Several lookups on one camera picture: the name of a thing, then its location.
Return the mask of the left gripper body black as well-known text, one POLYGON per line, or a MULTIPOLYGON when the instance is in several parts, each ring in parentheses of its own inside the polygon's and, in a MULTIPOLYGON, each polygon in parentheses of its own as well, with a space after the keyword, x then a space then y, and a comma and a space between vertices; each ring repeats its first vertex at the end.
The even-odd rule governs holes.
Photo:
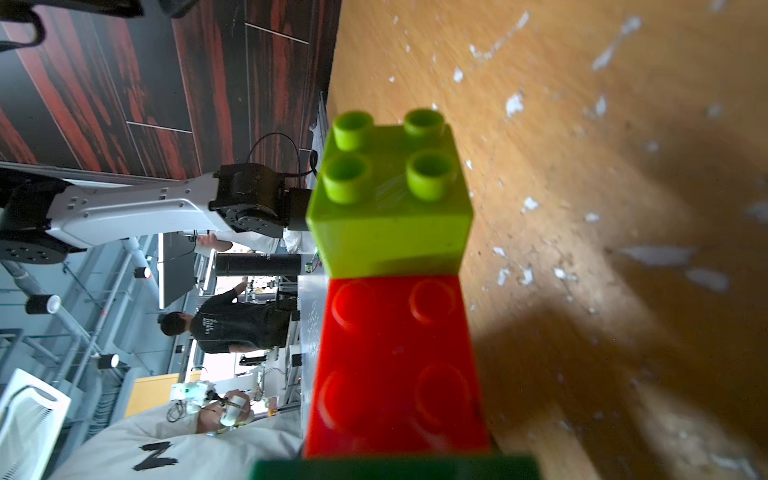
POLYGON ((238 164, 223 166, 213 177, 218 189, 209 209, 234 232, 279 238, 285 230, 309 231, 312 191, 287 186, 285 174, 260 164, 238 164))

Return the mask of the lime green 2x2 lego brick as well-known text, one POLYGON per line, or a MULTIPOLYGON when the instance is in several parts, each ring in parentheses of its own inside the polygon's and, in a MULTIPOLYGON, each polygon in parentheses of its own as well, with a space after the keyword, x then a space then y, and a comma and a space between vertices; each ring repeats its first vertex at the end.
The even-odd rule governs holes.
POLYGON ((335 118, 307 211, 333 279, 456 275, 474 211, 454 136, 431 109, 396 125, 335 118))

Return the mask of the dark green 2x2 lego brick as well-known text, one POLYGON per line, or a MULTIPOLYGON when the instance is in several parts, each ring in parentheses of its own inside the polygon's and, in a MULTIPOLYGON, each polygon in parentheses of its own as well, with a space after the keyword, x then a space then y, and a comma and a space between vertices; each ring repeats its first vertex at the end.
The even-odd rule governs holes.
POLYGON ((540 479, 530 456, 370 457, 270 460, 254 465, 252 479, 540 479))

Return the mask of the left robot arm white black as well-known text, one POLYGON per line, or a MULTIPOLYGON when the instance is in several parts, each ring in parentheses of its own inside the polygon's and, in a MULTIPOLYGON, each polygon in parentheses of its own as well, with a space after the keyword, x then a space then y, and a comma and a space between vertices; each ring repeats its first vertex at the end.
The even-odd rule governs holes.
POLYGON ((129 237, 182 231, 252 232, 279 238, 307 230, 311 192, 259 164, 238 164, 183 181, 124 187, 1 171, 1 257, 57 264, 129 237))

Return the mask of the person in black shirt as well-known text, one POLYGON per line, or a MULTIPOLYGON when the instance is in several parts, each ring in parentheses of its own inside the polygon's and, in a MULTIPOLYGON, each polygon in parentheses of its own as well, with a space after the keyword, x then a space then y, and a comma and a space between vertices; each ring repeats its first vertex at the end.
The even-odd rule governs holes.
POLYGON ((247 285, 243 281, 209 298, 194 315, 181 311, 161 314, 162 333, 169 337, 188 333, 206 354, 248 353, 283 345, 291 316, 298 311, 297 301, 239 302, 247 285))

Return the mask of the black cylindrical spotlight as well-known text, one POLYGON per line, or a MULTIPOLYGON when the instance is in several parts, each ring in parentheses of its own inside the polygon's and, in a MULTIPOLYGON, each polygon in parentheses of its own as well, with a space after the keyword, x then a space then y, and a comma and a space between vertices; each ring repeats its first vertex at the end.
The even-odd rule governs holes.
POLYGON ((61 298, 55 294, 30 295, 25 304, 28 315, 54 315, 61 308, 61 298))

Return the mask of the person in white shirt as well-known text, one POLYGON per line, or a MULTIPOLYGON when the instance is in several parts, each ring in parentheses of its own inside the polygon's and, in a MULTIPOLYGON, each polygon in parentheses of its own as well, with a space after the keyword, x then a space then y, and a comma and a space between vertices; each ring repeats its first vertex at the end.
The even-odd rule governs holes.
POLYGON ((124 418, 81 445, 53 479, 248 479, 259 461, 293 460, 303 444, 297 410, 215 433, 209 406, 171 422, 172 406, 124 418))

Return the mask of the white ribbed panel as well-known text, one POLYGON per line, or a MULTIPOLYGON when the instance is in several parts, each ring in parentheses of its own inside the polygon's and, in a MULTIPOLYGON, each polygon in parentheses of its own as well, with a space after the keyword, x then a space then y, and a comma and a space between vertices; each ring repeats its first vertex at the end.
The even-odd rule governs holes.
POLYGON ((15 369, 1 396, 1 477, 40 479, 71 399, 34 375, 15 369))

